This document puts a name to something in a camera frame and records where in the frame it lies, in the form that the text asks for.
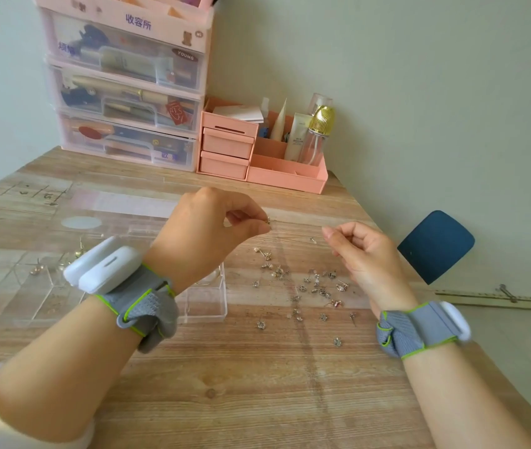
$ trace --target drawer handle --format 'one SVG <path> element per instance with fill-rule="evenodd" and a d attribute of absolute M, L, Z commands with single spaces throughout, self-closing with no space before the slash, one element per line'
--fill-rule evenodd
<path fill-rule="evenodd" d="M 224 128 L 222 126 L 216 126 L 215 128 L 219 129 L 219 130 L 227 130 L 228 132 L 235 132 L 237 134 L 244 134 L 244 130 L 236 130 L 236 129 Z"/>

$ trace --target gray wrist strap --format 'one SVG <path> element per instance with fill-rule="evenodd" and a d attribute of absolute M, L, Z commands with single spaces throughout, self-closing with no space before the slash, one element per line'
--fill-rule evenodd
<path fill-rule="evenodd" d="M 111 292 L 98 297 L 118 315 L 121 328 L 142 336 L 138 346 L 148 353 L 176 332 L 178 305 L 168 281 L 141 265 Z"/>
<path fill-rule="evenodd" d="M 382 312 L 376 328 L 382 350 L 403 359 L 426 348 L 456 340 L 460 334 L 461 330 L 434 301 L 408 312 Z"/>

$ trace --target pink desk organizer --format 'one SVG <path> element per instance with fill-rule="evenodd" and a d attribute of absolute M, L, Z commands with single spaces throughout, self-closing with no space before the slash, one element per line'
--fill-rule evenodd
<path fill-rule="evenodd" d="M 227 105 L 238 105 L 238 103 L 210 97 L 205 105 L 205 110 L 201 114 L 201 148 L 197 148 L 195 153 L 197 155 L 195 163 L 199 164 L 198 173 L 302 190 L 315 194 L 322 193 L 328 180 L 328 171 L 324 159 L 321 159 L 320 164 L 317 166 L 284 160 L 287 143 L 256 137 L 258 125 L 255 123 L 234 120 L 211 113 L 215 107 Z M 270 126 L 274 125 L 277 117 L 278 113 L 269 112 Z M 286 117 L 284 134 L 290 132 L 292 121 L 293 117 Z M 213 135 L 214 129 L 220 131 L 217 134 L 218 142 L 223 137 L 228 139 L 229 143 L 219 144 L 207 140 L 208 144 L 205 147 L 204 142 Z M 247 162 L 242 158 L 246 157 L 244 156 L 248 149 L 246 148 L 246 142 L 250 138 L 253 138 L 254 143 L 249 152 L 246 175 L 242 176 Z"/>

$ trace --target wearable wrist device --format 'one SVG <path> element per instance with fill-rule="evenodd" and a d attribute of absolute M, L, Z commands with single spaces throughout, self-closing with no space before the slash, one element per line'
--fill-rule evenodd
<path fill-rule="evenodd" d="M 170 281 L 143 265 L 142 255 L 116 236 L 69 265 L 64 278 L 102 300 L 117 315 L 119 327 L 139 334 L 142 353 L 176 332 L 179 312 Z"/>
<path fill-rule="evenodd" d="M 445 301 L 426 302 L 408 312 L 384 311 L 375 332 L 382 350 L 402 359 L 448 342 L 471 339 L 461 312 Z"/>

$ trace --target clear plastic box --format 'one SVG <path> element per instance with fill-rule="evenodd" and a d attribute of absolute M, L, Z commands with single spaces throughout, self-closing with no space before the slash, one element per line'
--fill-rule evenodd
<path fill-rule="evenodd" d="M 91 69 L 202 94 L 207 60 L 201 52 L 41 9 L 49 51 Z"/>
<path fill-rule="evenodd" d="M 102 121 L 196 136 L 201 99 L 130 86 L 79 66 L 50 66 L 49 73 L 55 108 L 69 108 Z"/>
<path fill-rule="evenodd" d="M 158 167 L 195 170 L 195 139 L 60 112 L 64 150 Z"/>
<path fill-rule="evenodd" d="M 81 244 L 84 250 L 88 250 L 109 236 L 118 235 L 125 244 L 145 251 L 176 205 L 175 201 L 101 190 L 138 189 L 143 186 L 140 180 L 88 175 L 99 177 L 97 185 L 75 182 L 60 196 L 56 214 L 39 234 L 33 249 L 24 253 L 2 252 L 0 325 L 47 327 L 54 324 L 87 298 L 84 292 L 70 286 L 62 274 L 63 269 L 75 260 Z M 123 209 L 137 214 L 112 211 L 124 201 Z M 139 214 L 151 211 L 166 217 Z M 176 302 L 181 324 L 223 321 L 228 313 L 224 265 L 178 295 Z"/>

